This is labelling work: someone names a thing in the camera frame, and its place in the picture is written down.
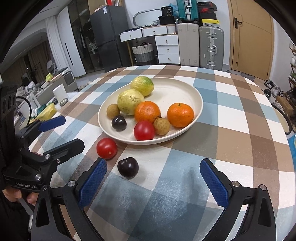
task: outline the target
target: wicker basket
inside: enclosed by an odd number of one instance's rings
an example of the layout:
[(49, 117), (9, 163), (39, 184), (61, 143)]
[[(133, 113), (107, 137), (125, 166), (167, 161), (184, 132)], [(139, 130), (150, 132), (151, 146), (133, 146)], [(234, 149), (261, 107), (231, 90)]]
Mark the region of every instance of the wicker basket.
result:
[(143, 45), (132, 47), (132, 49), (137, 62), (148, 62), (154, 59), (152, 44), (143, 43)]

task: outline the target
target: orange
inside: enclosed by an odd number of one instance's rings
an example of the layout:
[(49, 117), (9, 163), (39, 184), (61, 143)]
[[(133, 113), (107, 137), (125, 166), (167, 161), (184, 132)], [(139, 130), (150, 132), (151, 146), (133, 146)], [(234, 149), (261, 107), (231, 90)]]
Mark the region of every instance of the orange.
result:
[(193, 121), (194, 112), (187, 104), (175, 103), (168, 109), (167, 118), (174, 127), (186, 127)]
[(135, 120), (137, 122), (149, 121), (153, 124), (159, 117), (161, 117), (159, 107), (152, 101), (143, 101), (136, 107)]

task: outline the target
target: wooden door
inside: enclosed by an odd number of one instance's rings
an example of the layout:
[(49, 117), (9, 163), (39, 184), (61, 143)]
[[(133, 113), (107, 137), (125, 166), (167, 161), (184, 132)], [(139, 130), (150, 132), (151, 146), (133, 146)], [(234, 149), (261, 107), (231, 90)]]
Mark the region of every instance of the wooden door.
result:
[(266, 80), (273, 55), (272, 18), (254, 0), (231, 0), (231, 5), (234, 18), (232, 69)]

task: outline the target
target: red tomato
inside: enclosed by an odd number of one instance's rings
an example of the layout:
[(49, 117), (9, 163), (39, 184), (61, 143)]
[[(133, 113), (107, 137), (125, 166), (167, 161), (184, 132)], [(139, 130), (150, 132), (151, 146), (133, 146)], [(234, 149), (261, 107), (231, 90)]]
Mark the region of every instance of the red tomato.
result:
[(136, 124), (133, 134), (137, 141), (152, 140), (155, 135), (154, 126), (149, 121), (142, 120)]
[(111, 138), (103, 138), (96, 145), (96, 152), (104, 159), (111, 159), (117, 153), (117, 145)]

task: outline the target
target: fruit bowl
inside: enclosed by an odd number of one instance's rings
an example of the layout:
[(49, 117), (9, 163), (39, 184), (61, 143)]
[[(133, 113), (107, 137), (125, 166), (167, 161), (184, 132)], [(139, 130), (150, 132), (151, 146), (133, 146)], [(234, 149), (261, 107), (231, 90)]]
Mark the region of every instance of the fruit bowl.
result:
[(152, 78), (151, 80), (154, 83), (154, 90), (149, 96), (145, 97), (145, 101), (150, 100), (155, 102), (159, 106), (163, 118), (166, 118), (168, 108), (172, 104), (177, 102), (187, 104), (191, 106), (194, 111), (193, 121), (184, 128), (175, 128), (171, 126), (170, 131), (165, 136), (155, 135), (152, 140), (137, 141), (133, 135), (133, 129), (136, 125), (134, 116), (126, 115), (121, 112), (121, 115), (126, 119), (127, 127), (123, 131), (116, 131), (111, 125), (111, 120), (107, 117), (106, 110), (109, 105), (117, 103), (118, 95), (122, 91), (130, 89), (130, 84), (127, 84), (113, 92), (101, 105), (98, 113), (98, 122), (103, 132), (111, 138), (123, 143), (150, 145), (171, 140), (193, 126), (203, 109), (202, 96), (198, 90), (185, 82), (171, 78)]

